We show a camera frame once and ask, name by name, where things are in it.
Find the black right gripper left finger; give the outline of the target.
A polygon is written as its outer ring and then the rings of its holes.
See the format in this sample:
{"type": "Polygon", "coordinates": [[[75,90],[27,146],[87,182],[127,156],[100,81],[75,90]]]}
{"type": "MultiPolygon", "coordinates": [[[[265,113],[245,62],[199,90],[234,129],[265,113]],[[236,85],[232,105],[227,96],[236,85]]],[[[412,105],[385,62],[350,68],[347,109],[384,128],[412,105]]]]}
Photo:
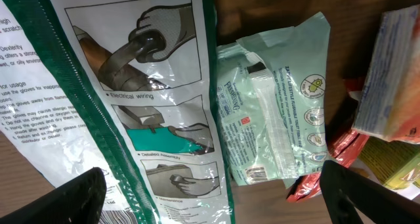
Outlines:
{"type": "Polygon", "coordinates": [[[1,218],[1,224],[98,224],[106,196],[98,167],[1,218]]]}

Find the orange Kleenex tissue pack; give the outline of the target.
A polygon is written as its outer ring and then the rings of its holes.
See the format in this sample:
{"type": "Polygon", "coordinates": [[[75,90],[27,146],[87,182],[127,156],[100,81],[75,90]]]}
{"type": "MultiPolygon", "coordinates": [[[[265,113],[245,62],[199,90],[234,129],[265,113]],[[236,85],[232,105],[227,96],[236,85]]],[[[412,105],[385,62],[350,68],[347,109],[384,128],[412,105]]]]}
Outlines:
{"type": "Polygon", "coordinates": [[[353,128],[419,143],[419,5],[383,13],[353,128]]]}

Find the light blue wipes pack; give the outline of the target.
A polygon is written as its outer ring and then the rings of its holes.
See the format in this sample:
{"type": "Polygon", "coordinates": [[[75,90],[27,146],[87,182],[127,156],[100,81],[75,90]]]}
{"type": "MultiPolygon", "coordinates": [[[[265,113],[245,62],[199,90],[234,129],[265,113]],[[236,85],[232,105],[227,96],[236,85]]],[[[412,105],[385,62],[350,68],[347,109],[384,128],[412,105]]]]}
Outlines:
{"type": "Polygon", "coordinates": [[[317,13],[217,48],[218,123],[239,186],[316,173],[330,158],[324,95],[330,25],[317,13]]]}

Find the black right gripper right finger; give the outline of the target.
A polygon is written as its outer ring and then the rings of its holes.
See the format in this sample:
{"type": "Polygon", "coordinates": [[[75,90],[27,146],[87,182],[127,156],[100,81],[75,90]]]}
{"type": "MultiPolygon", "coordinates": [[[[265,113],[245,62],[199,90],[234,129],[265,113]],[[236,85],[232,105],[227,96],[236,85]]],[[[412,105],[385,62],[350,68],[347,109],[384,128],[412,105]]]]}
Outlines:
{"type": "Polygon", "coordinates": [[[324,162],[320,188],[333,224],[362,223],[362,212],[374,223],[419,223],[419,204],[348,168],[324,162]]]}

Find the green yellow juice carton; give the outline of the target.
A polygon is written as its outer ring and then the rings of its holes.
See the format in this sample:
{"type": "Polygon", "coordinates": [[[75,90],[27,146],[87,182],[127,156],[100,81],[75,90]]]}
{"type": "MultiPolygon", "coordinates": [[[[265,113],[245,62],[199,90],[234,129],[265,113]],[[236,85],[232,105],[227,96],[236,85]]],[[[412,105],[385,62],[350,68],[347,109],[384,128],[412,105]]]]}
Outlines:
{"type": "Polygon", "coordinates": [[[419,145],[370,137],[358,159],[388,189],[406,189],[419,180],[419,145]]]}

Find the green 3M gloves package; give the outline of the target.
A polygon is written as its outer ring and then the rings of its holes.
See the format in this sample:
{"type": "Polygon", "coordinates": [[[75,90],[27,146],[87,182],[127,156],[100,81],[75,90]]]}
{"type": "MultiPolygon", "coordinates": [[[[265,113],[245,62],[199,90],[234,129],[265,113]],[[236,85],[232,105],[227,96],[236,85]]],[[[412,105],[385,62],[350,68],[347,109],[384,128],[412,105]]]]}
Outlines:
{"type": "Polygon", "coordinates": [[[1,0],[1,132],[56,189],[98,167],[98,223],[234,224],[213,0],[1,0]]]}

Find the red snack bar wrapper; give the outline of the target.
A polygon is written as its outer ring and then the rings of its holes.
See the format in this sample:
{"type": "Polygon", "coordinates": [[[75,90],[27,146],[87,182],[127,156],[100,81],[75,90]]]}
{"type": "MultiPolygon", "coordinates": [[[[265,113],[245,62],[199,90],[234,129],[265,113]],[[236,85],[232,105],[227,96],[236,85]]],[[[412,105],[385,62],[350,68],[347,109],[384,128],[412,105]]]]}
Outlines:
{"type": "MultiPolygon", "coordinates": [[[[327,149],[331,160],[348,168],[357,159],[369,137],[352,128],[365,77],[344,80],[347,97],[327,128],[327,149]]],[[[305,175],[292,186],[286,200],[303,202],[321,194],[321,172],[305,175]]]]}

